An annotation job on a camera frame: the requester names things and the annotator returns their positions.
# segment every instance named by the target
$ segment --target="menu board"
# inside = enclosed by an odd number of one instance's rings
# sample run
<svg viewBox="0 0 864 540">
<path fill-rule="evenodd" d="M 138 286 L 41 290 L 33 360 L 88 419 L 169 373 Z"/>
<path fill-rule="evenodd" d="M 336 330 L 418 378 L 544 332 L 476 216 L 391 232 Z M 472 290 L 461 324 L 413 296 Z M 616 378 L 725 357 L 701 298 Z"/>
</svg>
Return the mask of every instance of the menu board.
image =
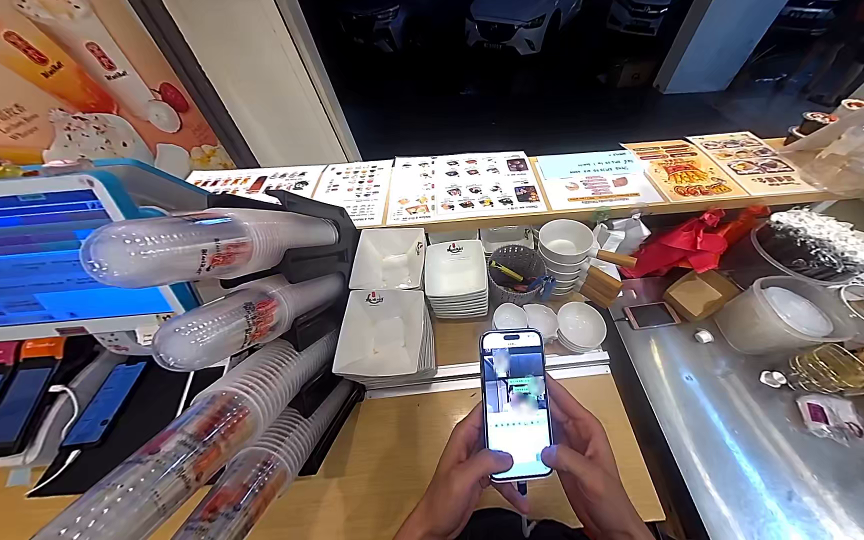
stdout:
<svg viewBox="0 0 864 540">
<path fill-rule="evenodd" d="M 524 152 L 397 157 L 387 224 L 546 211 Z"/>
<path fill-rule="evenodd" d="M 645 166 L 655 187 L 670 201 L 744 197 L 746 192 L 695 145 L 684 140 L 622 144 Z"/>
<path fill-rule="evenodd" d="M 382 225 L 391 176 L 391 159 L 329 165 L 312 198 L 343 207 L 356 227 Z"/>
<path fill-rule="evenodd" d="M 297 195 L 311 198 L 319 182 L 319 176 L 325 169 L 325 165 L 302 165 L 227 171 L 192 171 L 185 181 L 209 193 L 228 193 L 278 204 L 279 199 L 269 195 L 269 191 L 292 191 Z"/>
<path fill-rule="evenodd" d="M 542 155 L 536 162 L 554 211 L 664 201 L 629 150 Z"/>
<path fill-rule="evenodd" d="M 749 131 L 687 137 L 751 195 L 817 191 L 791 162 Z"/>
</svg>

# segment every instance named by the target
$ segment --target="hand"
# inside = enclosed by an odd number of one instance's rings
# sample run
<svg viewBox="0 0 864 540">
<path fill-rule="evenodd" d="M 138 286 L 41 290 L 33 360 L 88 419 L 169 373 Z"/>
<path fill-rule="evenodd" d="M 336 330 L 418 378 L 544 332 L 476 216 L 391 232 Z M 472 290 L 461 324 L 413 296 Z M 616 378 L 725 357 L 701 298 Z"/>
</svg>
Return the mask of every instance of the hand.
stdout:
<svg viewBox="0 0 864 540">
<path fill-rule="evenodd" d="M 473 515 L 489 475 L 512 468 L 504 451 L 484 448 L 482 403 L 455 424 L 438 459 L 432 481 L 421 500 L 395 534 L 396 540 L 455 538 Z M 492 485 L 516 510 L 529 512 L 529 503 L 511 483 Z"/>
<path fill-rule="evenodd" d="M 622 487 L 605 427 L 548 374 L 545 385 L 558 444 L 542 451 L 542 462 L 558 472 L 565 497 L 582 522 L 585 535 L 653 540 Z"/>
</svg>

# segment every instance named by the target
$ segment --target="stack of plastic cups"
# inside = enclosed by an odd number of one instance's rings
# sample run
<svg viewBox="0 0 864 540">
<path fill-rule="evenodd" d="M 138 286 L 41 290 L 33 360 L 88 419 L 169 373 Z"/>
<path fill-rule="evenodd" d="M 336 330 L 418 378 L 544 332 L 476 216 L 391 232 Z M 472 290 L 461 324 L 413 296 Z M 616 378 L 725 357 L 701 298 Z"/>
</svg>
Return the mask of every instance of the stack of plastic cups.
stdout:
<svg viewBox="0 0 864 540">
<path fill-rule="evenodd" d="M 258 279 L 166 321 L 151 339 L 152 355 L 165 369 L 202 369 L 278 338 L 297 317 L 344 291 L 341 274 L 284 287 L 274 276 Z"/>
<path fill-rule="evenodd" d="M 173 540 L 245 538 L 281 497 L 353 391 L 347 380 L 306 420 L 291 407 L 251 447 L 235 455 Z"/>
<path fill-rule="evenodd" d="M 210 208 L 116 221 L 95 229 L 79 258 L 95 281 L 142 289 L 203 278 L 238 278 L 272 268 L 286 250 L 339 240 L 328 219 L 294 212 Z"/>
<path fill-rule="evenodd" d="M 332 331 L 301 353 L 285 341 L 258 350 L 33 538 L 147 537 L 256 442 L 302 385 L 331 362 L 337 341 Z"/>
</svg>

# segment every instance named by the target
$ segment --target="white car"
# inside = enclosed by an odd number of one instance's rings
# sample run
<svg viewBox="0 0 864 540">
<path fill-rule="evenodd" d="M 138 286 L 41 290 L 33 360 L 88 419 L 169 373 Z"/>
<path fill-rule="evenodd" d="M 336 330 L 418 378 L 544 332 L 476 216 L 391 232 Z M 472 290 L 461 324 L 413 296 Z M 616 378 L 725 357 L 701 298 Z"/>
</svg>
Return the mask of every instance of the white car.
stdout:
<svg viewBox="0 0 864 540">
<path fill-rule="evenodd" d="M 465 16 L 465 43 L 531 55 L 582 9 L 583 0 L 474 0 Z"/>
<path fill-rule="evenodd" d="M 654 36 L 671 3 L 672 0 L 612 0 L 606 28 L 624 34 Z"/>
</svg>

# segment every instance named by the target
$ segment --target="wicker basket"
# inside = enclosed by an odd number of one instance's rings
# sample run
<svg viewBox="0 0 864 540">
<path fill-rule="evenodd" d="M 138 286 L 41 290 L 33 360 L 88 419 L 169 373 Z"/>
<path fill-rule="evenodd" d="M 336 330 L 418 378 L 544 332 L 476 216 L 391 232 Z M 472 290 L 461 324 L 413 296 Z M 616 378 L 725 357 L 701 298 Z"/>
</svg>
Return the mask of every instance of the wicker basket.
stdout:
<svg viewBox="0 0 864 540">
<path fill-rule="evenodd" d="M 525 246 L 503 246 L 489 257 L 486 264 L 495 261 L 523 278 L 539 278 L 546 275 L 546 262 L 538 251 Z M 511 302 L 518 306 L 537 302 L 543 292 L 541 287 L 529 292 L 515 292 L 511 289 L 498 285 L 496 280 L 504 283 L 508 276 L 497 268 L 487 268 L 488 271 L 488 300 L 493 306 Z"/>
</svg>

